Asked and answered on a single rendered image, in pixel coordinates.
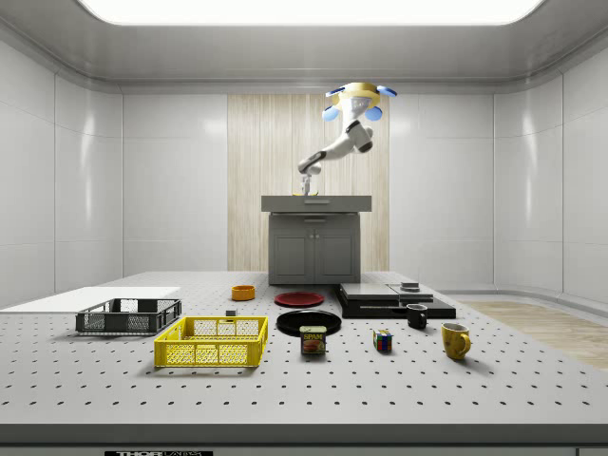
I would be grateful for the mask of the white cabinet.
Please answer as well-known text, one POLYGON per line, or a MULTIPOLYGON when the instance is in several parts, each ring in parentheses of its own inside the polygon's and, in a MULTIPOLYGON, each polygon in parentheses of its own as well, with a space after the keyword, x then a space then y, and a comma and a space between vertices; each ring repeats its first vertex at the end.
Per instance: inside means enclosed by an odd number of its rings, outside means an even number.
POLYGON ((269 283, 339 284, 360 281, 357 213, 269 216, 269 283))

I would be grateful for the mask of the black mug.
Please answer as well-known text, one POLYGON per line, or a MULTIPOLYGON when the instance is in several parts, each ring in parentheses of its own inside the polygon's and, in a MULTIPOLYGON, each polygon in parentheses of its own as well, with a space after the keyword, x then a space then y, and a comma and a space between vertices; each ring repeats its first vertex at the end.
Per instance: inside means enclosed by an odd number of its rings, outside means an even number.
POLYGON ((413 329, 423 330, 428 323, 428 307, 423 304, 408 304, 406 309, 408 325, 413 329))

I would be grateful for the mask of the drone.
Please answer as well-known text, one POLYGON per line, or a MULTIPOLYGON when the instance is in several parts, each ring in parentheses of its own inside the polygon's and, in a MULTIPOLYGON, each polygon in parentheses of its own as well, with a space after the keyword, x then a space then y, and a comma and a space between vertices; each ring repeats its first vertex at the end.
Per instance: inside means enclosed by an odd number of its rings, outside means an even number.
POLYGON ((378 106, 380 95, 396 97, 397 92, 383 85, 372 83, 349 83, 326 93, 332 104, 322 113, 324 121, 335 119, 340 112, 344 113, 345 121, 356 120, 362 114, 368 120, 378 121, 383 112, 378 106))

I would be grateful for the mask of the black stove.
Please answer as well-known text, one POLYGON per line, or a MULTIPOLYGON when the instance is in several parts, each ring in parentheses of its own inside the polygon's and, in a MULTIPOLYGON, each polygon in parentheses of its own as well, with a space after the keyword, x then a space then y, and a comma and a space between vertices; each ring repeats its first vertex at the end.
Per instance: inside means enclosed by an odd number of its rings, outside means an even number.
POLYGON ((427 306, 428 318, 455 318, 456 309, 433 293, 399 285, 345 283, 334 287, 345 318, 406 318, 408 304, 427 306))

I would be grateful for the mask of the flat-sided can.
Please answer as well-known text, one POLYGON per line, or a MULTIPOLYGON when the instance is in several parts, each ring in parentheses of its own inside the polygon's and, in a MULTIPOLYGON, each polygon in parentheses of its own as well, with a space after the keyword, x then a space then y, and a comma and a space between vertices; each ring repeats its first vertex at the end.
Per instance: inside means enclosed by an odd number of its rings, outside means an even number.
POLYGON ((300 342, 302 354, 325 354, 327 328, 325 326, 301 326, 300 342))

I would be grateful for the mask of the yellow mug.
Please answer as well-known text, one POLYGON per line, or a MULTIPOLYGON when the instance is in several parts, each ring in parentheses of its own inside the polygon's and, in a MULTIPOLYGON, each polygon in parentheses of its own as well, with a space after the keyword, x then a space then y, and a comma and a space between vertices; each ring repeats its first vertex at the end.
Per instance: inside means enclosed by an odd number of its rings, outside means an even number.
POLYGON ((471 348, 469 328, 458 323, 444 323, 441 328, 446 355, 462 360, 471 348))

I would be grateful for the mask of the dark grey basket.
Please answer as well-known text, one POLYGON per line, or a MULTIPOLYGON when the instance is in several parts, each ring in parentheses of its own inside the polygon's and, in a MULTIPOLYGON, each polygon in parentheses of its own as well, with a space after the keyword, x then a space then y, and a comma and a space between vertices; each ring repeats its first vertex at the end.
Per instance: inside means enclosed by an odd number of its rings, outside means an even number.
POLYGON ((167 298, 113 298, 76 314, 78 333, 158 333, 181 315, 181 301, 167 298))

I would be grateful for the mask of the yellow basket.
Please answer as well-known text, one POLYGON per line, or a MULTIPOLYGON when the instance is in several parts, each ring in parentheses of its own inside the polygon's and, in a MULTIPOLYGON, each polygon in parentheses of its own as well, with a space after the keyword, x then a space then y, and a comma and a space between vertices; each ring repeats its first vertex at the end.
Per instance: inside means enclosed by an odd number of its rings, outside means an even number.
POLYGON ((256 367, 268 339, 266 316, 185 316, 154 340, 157 367, 256 367))

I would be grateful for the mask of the white board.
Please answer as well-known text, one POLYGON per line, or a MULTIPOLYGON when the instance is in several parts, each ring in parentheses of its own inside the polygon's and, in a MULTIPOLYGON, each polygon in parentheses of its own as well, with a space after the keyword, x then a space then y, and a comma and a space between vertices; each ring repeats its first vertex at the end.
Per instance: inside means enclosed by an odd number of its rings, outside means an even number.
POLYGON ((77 313, 113 298, 163 298, 179 287, 84 287, 0 310, 0 313, 77 313))

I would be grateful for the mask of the red plate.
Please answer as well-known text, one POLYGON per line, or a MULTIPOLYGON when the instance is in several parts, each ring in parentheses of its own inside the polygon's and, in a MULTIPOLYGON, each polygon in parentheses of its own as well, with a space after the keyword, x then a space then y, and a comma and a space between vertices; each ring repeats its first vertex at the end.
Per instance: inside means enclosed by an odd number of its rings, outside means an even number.
POLYGON ((275 296, 275 304, 284 307, 313 307, 324 302, 322 294, 313 292, 288 292, 275 296))

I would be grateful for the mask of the black plate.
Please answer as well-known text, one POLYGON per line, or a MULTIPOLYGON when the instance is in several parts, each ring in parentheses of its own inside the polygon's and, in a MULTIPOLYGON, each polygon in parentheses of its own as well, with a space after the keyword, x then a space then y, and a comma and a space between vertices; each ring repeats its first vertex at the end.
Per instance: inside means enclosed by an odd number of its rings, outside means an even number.
POLYGON ((324 326, 327 334, 333 334, 339 331, 341 318, 325 311, 301 310, 281 314, 276 319, 276 325, 291 336, 299 336, 303 326, 324 326))

